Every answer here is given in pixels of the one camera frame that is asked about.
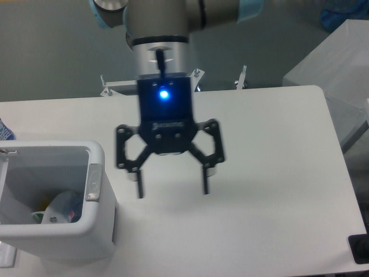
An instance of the trash bin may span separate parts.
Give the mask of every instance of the trash bin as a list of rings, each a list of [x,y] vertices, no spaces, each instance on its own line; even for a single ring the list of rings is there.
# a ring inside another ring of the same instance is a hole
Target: trash bin
[[[48,259],[114,253],[118,204],[98,143],[2,141],[0,149],[0,241]],[[65,191],[83,195],[80,219],[37,224],[31,213]]]

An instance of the screw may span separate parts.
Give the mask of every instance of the screw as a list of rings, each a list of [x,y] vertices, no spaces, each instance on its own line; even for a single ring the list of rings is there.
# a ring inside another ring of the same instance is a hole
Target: screw
[[[200,70],[198,68],[195,69],[195,77],[198,78],[200,75]]]
[[[108,87],[108,95],[109,95],[109,96],[113,96],[113,93],[111,92],[110,87]]]
[[[103,87],[105,87],[106,83],[105,83],[105,80],[104,80],[104,76],[100,75],[100,79],[101,79],[101,82],[103,83]]]

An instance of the white table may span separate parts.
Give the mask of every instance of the white table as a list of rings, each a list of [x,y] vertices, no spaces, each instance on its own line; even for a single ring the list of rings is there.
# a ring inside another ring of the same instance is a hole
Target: white table
[[[0,103],[22,140],[98,141],[120,204],[116,254],[57,263],[19,252],[7,276],[296,276],[361,271],[348,236],[365,233],[322,91],[201,92],[196,121],[221,122],[227,161],[202,195],[189,154],[151,156],[146,197],[114,167],[114,129],[136,126],[137,98]],[[206,137],[197,141],[203,145]],[[136,154],[137,139],[129,144]]]

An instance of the bin handle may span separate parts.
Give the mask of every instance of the bin handle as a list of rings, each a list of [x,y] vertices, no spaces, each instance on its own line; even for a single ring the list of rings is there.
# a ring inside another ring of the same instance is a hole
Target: bin handle
[[[103,165],[95,163],[90,164],[88,166],[88,175],[86,182],[85,200],[87,202],[99,202],[102,180],[103,180]]]

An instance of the blue led light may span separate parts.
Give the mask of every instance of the blue led light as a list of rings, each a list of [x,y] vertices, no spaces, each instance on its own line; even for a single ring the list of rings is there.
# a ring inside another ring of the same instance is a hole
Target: blue led light
[[[169,98],[169,93],[167,91],[160,91],[159,95],[163,100],[167,100]]]

